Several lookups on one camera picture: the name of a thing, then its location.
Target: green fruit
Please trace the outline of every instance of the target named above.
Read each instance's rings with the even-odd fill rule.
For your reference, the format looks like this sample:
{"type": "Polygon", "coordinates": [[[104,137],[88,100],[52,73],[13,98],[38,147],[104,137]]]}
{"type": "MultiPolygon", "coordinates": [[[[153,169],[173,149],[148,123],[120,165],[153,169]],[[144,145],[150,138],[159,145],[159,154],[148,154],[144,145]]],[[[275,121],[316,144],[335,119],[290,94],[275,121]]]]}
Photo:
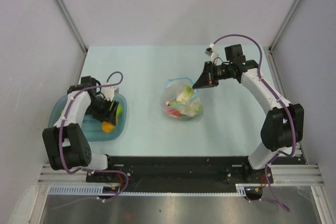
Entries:
{"type": "Polygon", "coordinates": [[[121,115],[121,112],[122,112],[122,106],[119,103],[118,107],[117,107],[117,117],[119,117],[121,115]]]}
{"type": "Polygon", "coordinates": [[[184,88],[184,93],[185,93],[186,95],[193,95],[193,94],[194,94],[194,90],[193,90],[192,87],[185,86],[185,88],[184,88]]]}

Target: stainless steel surface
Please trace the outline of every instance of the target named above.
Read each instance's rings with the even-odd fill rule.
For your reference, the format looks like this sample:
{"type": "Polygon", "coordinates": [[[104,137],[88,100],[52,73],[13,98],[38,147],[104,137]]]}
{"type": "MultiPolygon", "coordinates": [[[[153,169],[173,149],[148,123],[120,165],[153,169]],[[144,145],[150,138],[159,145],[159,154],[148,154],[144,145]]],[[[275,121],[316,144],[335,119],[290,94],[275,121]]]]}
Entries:
{"type": "Polygon", "coordinates": [[[279,39],[281,38],[282,34],[284,33],[287,25],[289,24],[290,20],[292,19],[292,16],[294,15],[295,11],[297,10],[299,4],[301,3],[302,0],[294,0],[292,6],[289,8],[289,12],[286,15],[285,20],[282,22],[280,29],[278,30],[271,46],[270,46],[270,50],[271,52],[274,50],[274,48],[276,47],[279,39]]]}
{"type": "MultiPolygon", "coordinates": [[[[310,187],[275,188],[291,212],[270,202],[240,197],[119,197],[101,203],[88,199],[52,210],[79,196],[48,196],[41,223],[321,223],[310,187]]],[[[271,197],[268,189],[264,197],[271,197]]]]}
{"type": "Polygon", "coordinates": [[[83,52],[86,54],[88,49],[85,46],[85,43],[81,37],[81,35],[79,34],[79,31],[74,23],[74,21],[72,20],[70,13],[68,12],[63,0],[54,0],[59,11],[61,12],[65,22],[67,23],[68,27],[70,28],[70,31],[72,32],[72,34],[74,35],[76,41],[78,42],[79,46],[81,47],[81,49],[83,50],[83,52]]]}

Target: white wall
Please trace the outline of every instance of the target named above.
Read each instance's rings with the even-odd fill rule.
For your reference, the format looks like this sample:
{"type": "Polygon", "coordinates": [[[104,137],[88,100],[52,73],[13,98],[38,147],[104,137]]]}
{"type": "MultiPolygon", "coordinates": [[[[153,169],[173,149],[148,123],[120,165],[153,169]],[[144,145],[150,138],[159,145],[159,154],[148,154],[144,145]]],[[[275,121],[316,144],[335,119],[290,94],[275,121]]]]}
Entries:
{"type": "Polygon", "coordinates": [[[293,0],[64,0],[87,45],[207,45],[241,33],[270,45],[293,0]]]}
{"type": "Polygon", "coordinates": [[[305,109],[303,150],[336,206],[336,0],[303,0],[275,49],[292,102],[305,109]]]}
{"type": "Polygon", "coordinates": [[[53,0],[0,0],[0,223],[46,161],[42,130],[83,54],[53,0]]]}

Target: plastic tray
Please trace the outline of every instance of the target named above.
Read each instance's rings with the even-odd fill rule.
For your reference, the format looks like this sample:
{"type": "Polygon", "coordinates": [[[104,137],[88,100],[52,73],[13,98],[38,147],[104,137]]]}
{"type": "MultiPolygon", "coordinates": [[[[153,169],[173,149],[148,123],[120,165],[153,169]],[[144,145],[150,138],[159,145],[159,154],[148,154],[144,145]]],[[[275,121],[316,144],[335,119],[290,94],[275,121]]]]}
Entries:
{"type": "MultiPolygon", "coordinates": [[[[67,104],[68,97],[65,95],[61,97],[55,104],[54,109],[51,113],[48,127],[53,127],[61,116],[62,110],[67,104]]],[[[84,136],[89,142],[97,141],[109,141],[116,139],[125,127],[126,114],[127,114],[127,103],[125,97],[121,94],[115,94],[113,100],[118,101],[122,106],[122,112],[118,117],[118,123],[114,130],[110,133],[105,133],[101,129],[101,122],[92,118],[90,115],[85,115],[82,123],[82,130],[84,136]]]]}

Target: table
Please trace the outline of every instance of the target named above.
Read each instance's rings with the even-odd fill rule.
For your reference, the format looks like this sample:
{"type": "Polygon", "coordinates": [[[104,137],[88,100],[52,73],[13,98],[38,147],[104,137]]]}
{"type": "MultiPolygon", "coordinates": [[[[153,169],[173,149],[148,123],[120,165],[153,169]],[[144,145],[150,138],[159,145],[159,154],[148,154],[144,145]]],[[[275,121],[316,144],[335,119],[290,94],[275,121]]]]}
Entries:
{"type": "MultiPolygon", "coordinates": [[[[216,51],[225,60],[225,46],[216,51]]],[[[168,79],[196,81],[203,70],[206,46],[90,47],[81,76],[104,83],[114,71],[124,74],[120,93],[128,103],[124,131],[115,140],[91,142],[92,151],[117,156],[247,156],[261,142],[265,114],[252,94],[237,80],[199,92],[204,115],[197,121],[179,121],[159,105],[168,79]]],[[[247,59],[259,61],[254,45],[243,46],[247,59]]],[[[261,70],[270,83],[266,58],[261,70]]],[[[110,81],[117,82],[119,76],[110,81]]]]}

